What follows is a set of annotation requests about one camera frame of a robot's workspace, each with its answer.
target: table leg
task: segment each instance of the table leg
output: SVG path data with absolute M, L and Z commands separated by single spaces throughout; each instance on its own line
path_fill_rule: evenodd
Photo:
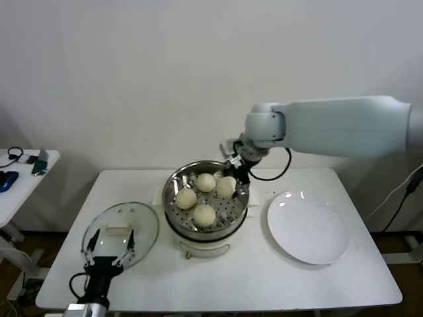
M 13 242 L 24 242 L 25 237 L 16 226 L 12 222 L 9 222 L 5 225 L 1 230 L 6 232 L 11 238 Z
M 28 274 L 36 275 L 40 268 L 30 261 L 25 255 L 17 252 L 17 249 L 8 243 L 4 238 L 0 237 L 0 251 L 4 258 L 15 264 L 21 270 Z
M 410 252 L 382 254 L 386 264 L 419 264 L 423 261 L 423 243 L 418 243 L 414 237 L 406 237 Z

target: floor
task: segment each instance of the floor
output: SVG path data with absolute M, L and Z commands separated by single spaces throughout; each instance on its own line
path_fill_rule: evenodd
M 19 244 L 19 247 L 22 251 L 25 251 L 29 254 L 32 253 L 34 249 L 43 247 L 46 252 L 42 258 L 42 266 L 50 267 L 64 239 L 64 236 L 26 235 L 26 240 L 22 244 Z M 376 238 L 375 241 L 382 253 L 408 251 L 408 246 L 406 245 L 405 241 L 402 240 L 402 238 L 379 237 Z M 395 280 L 399 284 L 401 291 L 403 292 L 403 302 L 396 306 L 366 308 L 355 316 L 423 316 L 423 272 L 421 267 L 417 264 L 392 265 L 390 269 L 395 277 Z M 19 276 L 19 273 L 20 271 L 7 260 L 3 260 L 3 262 L 0 264 L 0 303 L 6 299 L 9 289 L 12 287 L 16 278 Z M 322 315 L 325 316 L 328 313 L 329 312 L 323 312 Z M 41 317 L 43 314 L 44 311 L 36 306 L 22 307 L 21 311 L 19 311 L 19 309 L 17 310 L 17 315 L 14 311 L 11 311 L 10 306 L 6 302 L 0 306 L 0 317 Z M 122 317 L 130 317 L 134 315 L 142 315 L 143 317 L 161 316 L 159 314 L 122 314 Z M 293 317 L 314 316 L 312 312 L 269 312 L 264 314 L 239 313 L 237 317 L 277 317 L 281 315 Z M 222 314 L 213 314 L 213 317 L 221 316 Z

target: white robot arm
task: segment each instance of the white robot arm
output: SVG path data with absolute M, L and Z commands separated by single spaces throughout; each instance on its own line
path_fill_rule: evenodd
M 247 115 L 245 132 L 228 141 L 237 141 L 237 152 L 252 165 L 272 147 L 337 157 L 378 157 L 405 151 L 410 142 L 423 143 L 423 120 L 411 124 L 411 111 L 411 104 L 390 96 L 257 104 Z

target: white plate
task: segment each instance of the white plate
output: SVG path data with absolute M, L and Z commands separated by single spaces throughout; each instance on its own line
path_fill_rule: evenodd
M 267 214 L 276 242 L 293 257 L 310 264 L 330 264 L 346 251 L 350 237 L 330 206 L 304 191 L 280 194 Z

